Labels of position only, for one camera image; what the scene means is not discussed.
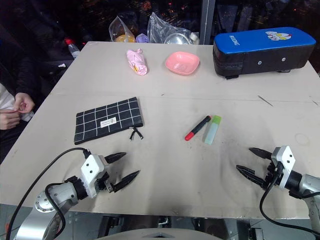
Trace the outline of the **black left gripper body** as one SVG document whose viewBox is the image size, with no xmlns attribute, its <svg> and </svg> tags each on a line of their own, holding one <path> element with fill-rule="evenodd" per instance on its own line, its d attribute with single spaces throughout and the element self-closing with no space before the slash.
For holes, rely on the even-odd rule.
<svg viewBox="0 0 320 240">
<path fill-rule="evenodd" d="M 106 165 L 104 166 L 102 173 L 99 173 L 96 178 L 96 188 L 100 191 L 107 190 L 109 193 L 116 193 L 118 191 L 116 185 L 109 182 L 110 175 L 108 174 L 108 165 L 117 160 L 115 157 L 105 157 L 104 160 Z"/>
</svg>

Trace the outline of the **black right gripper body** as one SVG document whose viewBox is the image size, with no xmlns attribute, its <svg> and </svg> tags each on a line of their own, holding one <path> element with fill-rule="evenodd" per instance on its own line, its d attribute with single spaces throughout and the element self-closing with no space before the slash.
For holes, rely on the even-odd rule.
<svg viewBox="0 0 320 240">
<path fill-rule="evenodd" d="M 271 162 L 267 167 L 267 173 L 262 184 L 262 189 L 266 190 L 268 186 L 272 183 L 274 176 L 276 175 L 276 166 Z"/>
</svg>

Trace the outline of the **person's right hand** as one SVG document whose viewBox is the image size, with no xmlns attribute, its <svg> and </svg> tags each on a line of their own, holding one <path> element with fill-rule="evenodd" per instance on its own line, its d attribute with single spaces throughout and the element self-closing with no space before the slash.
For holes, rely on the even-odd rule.
<svg viewBox="0 0 320 240">
<path fill-rule="evenodd" d="M 20 123 L 20 113 L 11 109 L 0 110 L 0 129 L 9 130 Z"/>
</svg>

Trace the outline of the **person's left hand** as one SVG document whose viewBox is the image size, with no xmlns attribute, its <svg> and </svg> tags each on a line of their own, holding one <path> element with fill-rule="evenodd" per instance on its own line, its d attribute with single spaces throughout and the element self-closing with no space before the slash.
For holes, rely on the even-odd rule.
<svg viewBox="0 0 320 240">
<path fill-rule="evenodd" d="M 35 107 L 35 103 L 27 93 L 19 92 L 15 95 L 15 102 L 13 109 L 19 113 L 30 113 Z"/>
</svg>

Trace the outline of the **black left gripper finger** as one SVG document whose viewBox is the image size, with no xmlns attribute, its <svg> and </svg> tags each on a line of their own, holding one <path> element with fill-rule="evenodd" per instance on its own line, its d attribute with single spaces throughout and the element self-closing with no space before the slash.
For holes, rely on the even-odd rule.
<svg viewBox="0 0 320 240">
<path fill-rule="evenodd" d="M 116 184 L 111 184 L 112 190 L 114 193 L 122 190 L 125 188 L 127 185 L 129 185 L 135 178 L 136 176 L 140 173 L 140 170 L 132 172 L 131 174 L 125 176 L 120 180 L 120 182 Z"/>
<path fill-rule="evenodd" d="M 105 156 L 104 159 L 108 164 L 112 164 L 122 157 L 124 157 L 127 153 L 126 152 L 118 152 L 118 153 L 113 153 L 108 156 Z"/>
</svg>

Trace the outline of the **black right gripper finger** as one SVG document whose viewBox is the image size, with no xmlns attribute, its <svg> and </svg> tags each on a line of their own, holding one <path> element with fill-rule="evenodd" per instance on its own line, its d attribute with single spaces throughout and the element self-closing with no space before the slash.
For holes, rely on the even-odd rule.
<svg viewBox="0 0 320 240">
<path fill-rule="evenodd" d="M 256 148 L 256 147 L 249 147 L 248 150 L 262 159 L 267 159 L 267 160 L 272 159 L 272 153 L 268 152 L 264 149 L 260 149 L 260 148 Z"/>
<path fill-rule="evenodd" d="M 242 165 L 236 165 L 236 169 L 249 181 L 257 184 L 261 188 L 265 187 L 265 181 L 256 176 L 255 171 Z"/>
</svg>

